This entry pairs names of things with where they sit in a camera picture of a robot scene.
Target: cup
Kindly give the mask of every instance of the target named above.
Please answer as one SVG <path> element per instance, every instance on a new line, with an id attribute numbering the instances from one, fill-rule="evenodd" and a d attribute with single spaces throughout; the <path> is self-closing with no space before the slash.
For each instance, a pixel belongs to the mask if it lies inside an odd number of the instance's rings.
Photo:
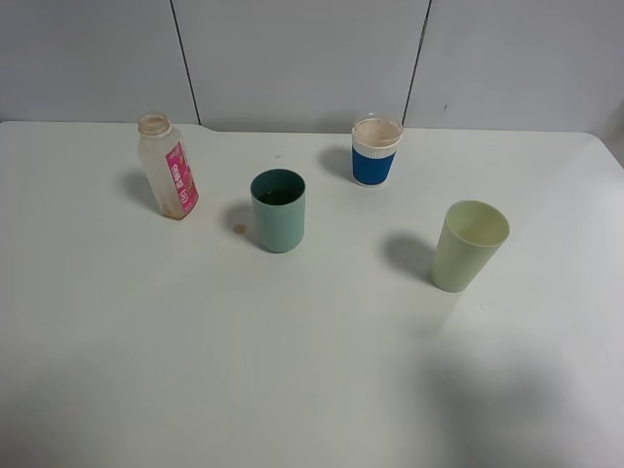
<path id="1" fill-rule="evenodd" d="M 484 202 L 462 201 L 445 216 L 431 279 L 443 291 L 463 291 L 509 236 L 509 222 Z"/>
<path id="2" fill-rule="evenodd" d="M 303 239 L 305 182 L 287 169 L 273 169 L 252 182 L 253 215 L 260 244 L 275 253 L 294 249 Z"/>
<path id="3" fill-rule="evenodd" d="M 356 120 L 351 136 L 353 177 L 365 187 L 381 185 L 390 172 L 403 126 L 397 119 L 371 113 Z"/>

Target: table surface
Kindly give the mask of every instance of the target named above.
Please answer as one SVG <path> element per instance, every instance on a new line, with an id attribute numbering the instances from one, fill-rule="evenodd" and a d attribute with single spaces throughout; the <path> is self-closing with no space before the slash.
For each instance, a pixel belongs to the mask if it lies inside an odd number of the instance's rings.
<path id="1" fill-rule="evenodd" d="M 0 125 L 0 464 L 624 462 L 624 172 L 601 142 L 406 130 L 367 189 L 347 135 L 179 127 L 182 222 L 135 125 Z M 279 167 L 306 180 L 306 232 L 273 254 L 249 184 Z M 462 199 L 512 235 L 451 294 L 427 267 Z"/>

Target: bottle label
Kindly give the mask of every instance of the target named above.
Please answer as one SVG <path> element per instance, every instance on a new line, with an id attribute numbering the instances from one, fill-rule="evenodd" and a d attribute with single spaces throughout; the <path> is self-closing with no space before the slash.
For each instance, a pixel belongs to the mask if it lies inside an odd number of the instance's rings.
<path id="1" fill-rule="evenodd" d="M 185 213 L 188 213 L 197 203 L 199 195 L 195 188 L 193 174 L 186 161 L 186 154 L 181 141 L 174 146 L 174 149 L 167 153 L 166 158 L 169 171 L 174 178 L 175 189 L 177 190 L 179 201 L 182 204 L 182 209 Z"/>

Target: cup rim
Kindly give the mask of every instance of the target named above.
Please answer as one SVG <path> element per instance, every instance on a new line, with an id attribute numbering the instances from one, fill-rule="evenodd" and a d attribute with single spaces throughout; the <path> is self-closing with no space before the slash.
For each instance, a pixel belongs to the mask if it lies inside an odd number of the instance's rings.
<path id="1" fill-rule="evenodd" d="M 388 121 L 394 125 L 397 126 L 397 128 L 399 129 L 399 135 L 395 136 L 393 138 L 387 138 L 387 139 L 381 139 L 379 142 L 382 144 L 380 146 L 370 146 L 369 144 L 365 144 L 362 143 L 358 140 L 358 138 L 356 137 L 356 135 L 358 134 L 358 131 L 356 129 L 357 125 L 360 122 L 365 122 L 367 120 L 372 120 L 372 119 L 379 119 L 379 120 L 385 120 Z M 358 144 L 361 144 L 363 146 L 369 147 L 369 148 L 375 148 L 375 149 L 386 149 L 389 148 L 395 144 L 397 144 L 399 141 L 401 141 L 401 138 L 403 137 L 403 125 L 401 124 L 401 122 L 399 122 L 398 119 L 394 118 L 394 117 L 390 117 L 388 115 L 385 115 L 381 112 L 369 112 L 368 114 L 364 114 L 359 116 L 355 122 L 353 123 L 353 128 L 351 129 L 351 135 L 353 136 L 353 138 L 356 139 L 356 141 L 358 142 Z"/>
<path id="2" fill-rule="evenodd" d="M 294 200 L 292 200 L 291 202 L 288 202 L 288 203 L 286 203 L 286 204 L 284 204 L 284 205 L 270 205 L 270 204 L 268 204 L 268 203 L 264 203 L 264 202 L 260 201 L 260 199 L 259 199 L 259 198 L 257 198 L 257 197 L 254 195 L 254 189 L 253 189 L 253 187 L 254 187 L 254 182 L 255 182 L 256 180 L 258 180 L 260 177 L 265 176 L 265 175 L 267 175 L 267 174 L 269 174 L 269 173 L 289 173 L 290 175 L 295 176 L 295 177 L 296 177 L 296 178 L 298 178 L 298 179 L 301 181 L 301 183 L 303 184 L 303 189 L 301 190 L 301 193 L 299 193 L 299 195 L 298 195 L 298 196 L 297 196 Z M 288 207 L 288 206 L 292 205 L 293 203 L 296 203 L 296 202 L 297 202 L 297 201 L 299 201 L 299 200 L 301 199 L 301 197 L 305 194 L 305 189 L 306 189 L 305 179 L 304 179 L 301 175 L 297 174 L 295 171 L 291 171 L 290 169 L 284 169 L 284 168 L 275 168 L 275 169 L 269 169 L 268 171 L 264 171 L 264 172 L 262 172 L 262 173 L 260 173 L 260 174 L 256 175 L 256 176 L 253 178 L 252 183 L 250 184 L 250 192 L 252 193 L 252 198 L 253 198 L 253 200 L 254 200 L 255 202 L 259 203 L 260 205 L 264 206 L 264 207 L 273 207 L 273 208 L 275 208 L 275 207 L 280 207 L 280 208 L 281 208 L 281 207 Z"/>
<path id="3" fill-rule="evenodd" d="M 465 238 L 463 238 L 462 236 L 457 234 L 452 229 L 452 227 L 450 226 L 450 222 L 449 222 L 449 214 L 450 214 L 450 212 L 454 208 L 459 206 L 459 205 L 473 205 L 473 204 L 474 205 L 481 205 L 481 206 L 487 207 L 495 215 L 499 216 L 500 219 L 502 219 L 504 221 L 507 232 L 505 233 L 505 235 L 503 236 L 503 238 L 502 238 L 502 240 L 500 242 L 498 242 L 496 244 L 477 244 L 477 243 L 470 242 L 470 241 L 466 240 Z M 450 231 L 450 233 L 456 239 L 459 239 L 461 242 L 464 242 L 465 244 L 468 244 L 470 246 L 479 247 L 479 248 L 482 248 L 482 249 L 492 249 L 492 248 L 500 247 L 509 238 L 509 234 L 511 233 L 511 226 L 509 225 L 509 221 L 507 220 L 507 217 L 505 217 L 505 215 L 498 208 L 493 207 L 492 205 L 490 205 L 490 204 L 488 204 L 486 202 L 482 202 L 480 200 L 460 200 L 458 202 L 453 203 L 450 207 L 448 207 L 447 213 L 445 214 L 445 225 L 447 226 L 447 228 Z"/>

